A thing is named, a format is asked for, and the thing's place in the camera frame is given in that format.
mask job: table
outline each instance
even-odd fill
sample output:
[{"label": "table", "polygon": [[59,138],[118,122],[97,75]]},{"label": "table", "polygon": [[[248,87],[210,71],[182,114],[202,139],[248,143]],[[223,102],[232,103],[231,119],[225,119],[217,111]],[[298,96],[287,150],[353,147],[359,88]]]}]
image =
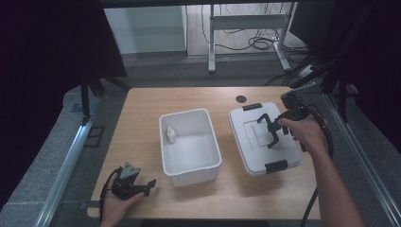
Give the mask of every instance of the table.
[{"label": "table", "polygon": [[[251,176],[242,163],[228,114],[258,102],[275,102],[287,87],[133,88],[129,91],[112,142],[100,171],[92,201],[98,201],[110,173],[131,162],[141,168],[135,183],[157,179],[150,196],[141,200],[127,218],[301,219],[316,187],[308,153],[297,167],[269,175]],[[245,96],[245,103],[236,102]],[[205,108],[211,117],[222,164],[218,178],[208,183],[174,187],[163,172],[159,117]],[[98,216],[98,208],[87,210]],[[320,218],[315,202],[309,218]]]}]

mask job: white plastic bin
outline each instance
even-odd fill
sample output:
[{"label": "white plastic bin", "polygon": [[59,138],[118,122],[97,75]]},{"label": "white plastic bin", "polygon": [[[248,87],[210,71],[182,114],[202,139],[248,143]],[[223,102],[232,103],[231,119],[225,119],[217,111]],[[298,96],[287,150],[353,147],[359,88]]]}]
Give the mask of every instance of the white plastic bin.
[{"label": "white plastic bin", "polygon": [[[167,139],[168,126],[176,133],[175,143]],[[163,170],[174,186],[213,181],[218,176],[221,154],[205,109],[164,114],[159,127]]]}]

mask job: wall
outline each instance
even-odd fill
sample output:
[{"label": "wall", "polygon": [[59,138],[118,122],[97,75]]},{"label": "wall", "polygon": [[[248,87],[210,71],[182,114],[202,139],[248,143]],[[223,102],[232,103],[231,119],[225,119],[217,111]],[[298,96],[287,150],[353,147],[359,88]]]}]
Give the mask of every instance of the wall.
[{"label": "wall", "polygon": [[185,7],[105,9],[121,54],[184,51]]}]

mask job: person's right hand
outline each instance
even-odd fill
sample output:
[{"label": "person's right hand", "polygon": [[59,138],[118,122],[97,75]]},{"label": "person's right hand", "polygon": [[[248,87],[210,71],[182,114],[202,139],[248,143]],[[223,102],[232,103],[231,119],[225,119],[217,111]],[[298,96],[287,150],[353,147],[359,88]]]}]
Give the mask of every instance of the person's right hand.
[{"label": "person's right hand", "polygon": [[303,143],[309,153],[315,150],[325,150],[323,131],[312,115],[301,121],[281,118],[278,123],[281,126],[287,126],[295,139]]}]

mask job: white lid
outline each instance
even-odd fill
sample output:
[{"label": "white lid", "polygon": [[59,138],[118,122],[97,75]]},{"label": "white lid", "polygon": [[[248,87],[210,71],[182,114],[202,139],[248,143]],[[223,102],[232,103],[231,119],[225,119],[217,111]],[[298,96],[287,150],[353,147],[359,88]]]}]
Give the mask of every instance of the white lid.
[{"label": "white lid", "polygon": [[263,114],[268,114],[272,122],[280,111],[274,103],[268,102],[247,111],[243,108],[235,109],[229,114],[239,153],[247,171],[252,175],[266,174],[265,164],[280,165],[285,162],[288,164],[287,168],[298,166],[302,155],[290,134],[284,135],[283,131],[277,131],[279,142],[268,148],[273,137],[268,131],[267,122],[263,119],[257,123],[257,119]]}]

